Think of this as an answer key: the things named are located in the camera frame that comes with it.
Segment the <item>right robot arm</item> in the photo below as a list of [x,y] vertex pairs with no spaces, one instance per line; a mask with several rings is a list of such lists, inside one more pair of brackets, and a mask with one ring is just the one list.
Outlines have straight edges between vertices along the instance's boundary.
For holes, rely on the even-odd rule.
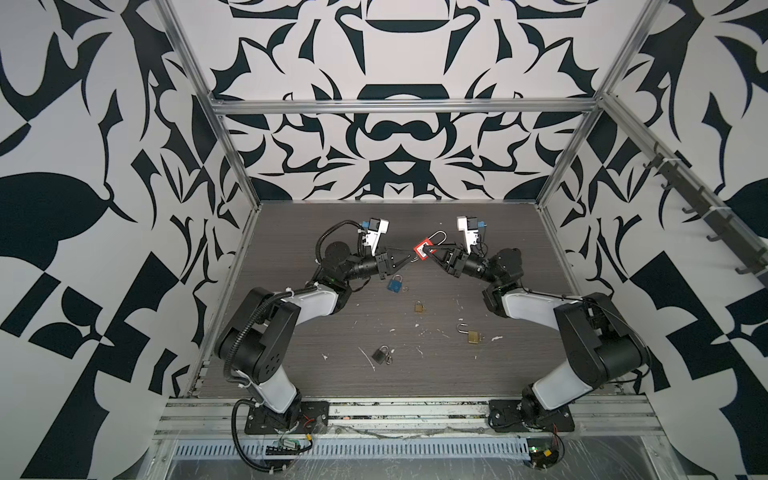
[[617,378],[650,364],[649,349],[603,293],[567,297],[534,292],[522,284],[523,262],[517,248],[483,257],[464,247],[446,244],[425,249],[446,273],[486,281],[483,300],[502,318],[523,320],[555,330],[566,360],[527,386],[514,406],[492,407],[489,426],[569,431],[568,406]]

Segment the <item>large brass padlock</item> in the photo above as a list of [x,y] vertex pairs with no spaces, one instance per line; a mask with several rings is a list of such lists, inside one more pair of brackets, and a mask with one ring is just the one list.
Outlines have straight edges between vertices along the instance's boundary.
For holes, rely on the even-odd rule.
[[467,342],[472,345],[477,345],[482,341],[482,336],[478,331],[470,330],[465,323],[459,323],[457,325],[457,332],[467,337]]

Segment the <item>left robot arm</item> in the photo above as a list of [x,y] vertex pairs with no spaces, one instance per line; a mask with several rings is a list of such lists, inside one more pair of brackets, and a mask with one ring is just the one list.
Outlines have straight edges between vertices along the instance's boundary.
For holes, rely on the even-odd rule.
[[214,353],[223,361],[224,379],[246,390],[246,403],[273,428],[290,429],[300,417],[301,393],[283,368],[296,328],[341,311],[357,291],[352,281],[384,280],[417,257],[380,245],[388,227],[378,218],[331,226],[315,243],[316,270],[305,286],[250,290],[219,334]]

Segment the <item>black padlock with keys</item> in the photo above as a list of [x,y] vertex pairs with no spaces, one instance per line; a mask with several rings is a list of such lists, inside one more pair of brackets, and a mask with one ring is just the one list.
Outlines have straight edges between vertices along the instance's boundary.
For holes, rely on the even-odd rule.
[[372,352],[365,352],[362,348],[359,348],[359,350],[373,371],[381,365],[391,365],[393,363],[392,350],[388,345],[381,345]]

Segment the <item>red padlock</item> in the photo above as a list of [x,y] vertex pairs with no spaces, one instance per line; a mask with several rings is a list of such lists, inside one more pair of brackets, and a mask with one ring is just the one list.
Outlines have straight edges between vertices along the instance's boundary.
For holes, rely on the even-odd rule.
[[442,245],[447,240],[447,233],[443,230],[437,230],[428,237],[421,240],[414,248],[416,254],[414,261],[424,261],[428,258],[428,250],[437,245]]

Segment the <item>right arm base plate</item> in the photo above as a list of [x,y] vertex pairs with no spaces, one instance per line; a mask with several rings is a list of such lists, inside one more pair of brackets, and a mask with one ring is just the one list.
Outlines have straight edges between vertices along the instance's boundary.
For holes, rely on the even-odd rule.
[[547,410],[533,398],[491,400],[488,402],[489,427],[498,433],[574,432],[574,417],[568,406]]

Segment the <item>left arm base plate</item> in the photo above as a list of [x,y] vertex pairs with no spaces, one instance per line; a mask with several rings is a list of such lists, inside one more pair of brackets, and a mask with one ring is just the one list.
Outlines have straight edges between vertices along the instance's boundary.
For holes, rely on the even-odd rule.
[[330,411],[327,401],[300,401],[292,403],[283,413],[266,405],[251,406],[244,432],[246,435],[309,432],[313,426],[324,425]]

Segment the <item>blue padlock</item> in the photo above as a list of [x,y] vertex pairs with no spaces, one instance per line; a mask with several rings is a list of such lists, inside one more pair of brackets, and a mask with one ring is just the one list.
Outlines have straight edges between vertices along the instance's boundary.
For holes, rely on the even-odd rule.
[[403,287],[403,277],[400,274],[393,275],[387,285],[387,289],[393,293],[399,293]]

